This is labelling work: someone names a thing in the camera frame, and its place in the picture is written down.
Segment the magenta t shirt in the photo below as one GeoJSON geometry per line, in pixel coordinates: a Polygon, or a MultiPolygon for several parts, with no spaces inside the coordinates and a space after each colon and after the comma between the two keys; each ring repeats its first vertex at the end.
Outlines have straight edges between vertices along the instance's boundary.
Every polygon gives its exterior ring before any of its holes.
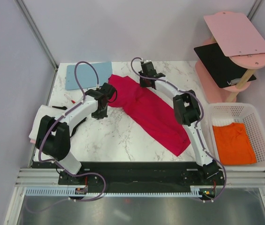
{"type": "Polygon", "coordinates": [[[128,76],[111,75],[108,83],[117,90],[109,105],[122,108],[138,125],[163,147],[180,156],[190,145],[189,137],[173,109],[155,93],[128,76]]]}

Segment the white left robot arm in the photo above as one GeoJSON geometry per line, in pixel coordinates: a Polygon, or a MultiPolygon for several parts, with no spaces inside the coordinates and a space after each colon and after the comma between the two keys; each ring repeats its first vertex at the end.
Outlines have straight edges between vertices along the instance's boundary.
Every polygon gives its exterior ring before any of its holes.
{"type": "Polygon", "coordinates": [[[74,184],[81,184],[85,179],[85,173],[81,170],[82,164],[70,151],[70,139],[87,116],[91,115],[98,120],[107,116],[107,105],[114,93],[114,90],[88,90],[80,101],[60,115],[43,116],[36,139],[39,161],[43,162],[43,153],[48,155],[53,162],[69,173],[68,177],[74,184]]]}

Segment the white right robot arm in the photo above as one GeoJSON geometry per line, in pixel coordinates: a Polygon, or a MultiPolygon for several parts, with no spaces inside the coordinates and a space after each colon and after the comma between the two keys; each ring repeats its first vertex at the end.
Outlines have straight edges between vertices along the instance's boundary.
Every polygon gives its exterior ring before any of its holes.
{"type": "Polygon", "coordinates": [[[186,130],[195,153],[196,163],[199,166],[197,179],[201,184],[209,184],[214,179],[214,175],[219,172],[219,167],[216,160],[210,155],[201,129],[200,122],[204,116],[201,102],[192,90],[178,89],[166,80],[162,73],[145,75],[140,72],[139,77],[141,87],[151,87],[173,100],[175,119],[186,130]]]}

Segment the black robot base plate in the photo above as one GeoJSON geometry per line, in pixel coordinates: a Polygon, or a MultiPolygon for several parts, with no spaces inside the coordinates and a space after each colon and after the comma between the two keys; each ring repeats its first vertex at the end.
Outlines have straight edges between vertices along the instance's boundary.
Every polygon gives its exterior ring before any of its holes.
{"type": "Polygon", "coordinates": [[[60,173],[60,185],[87,185],[100,191],[104,185],[112,191],[188,191],[191,186],[222,186],[225,176],[220,170],[205,178],[195,162],[83,162],[80,173],[72,177],[60,173]]]}

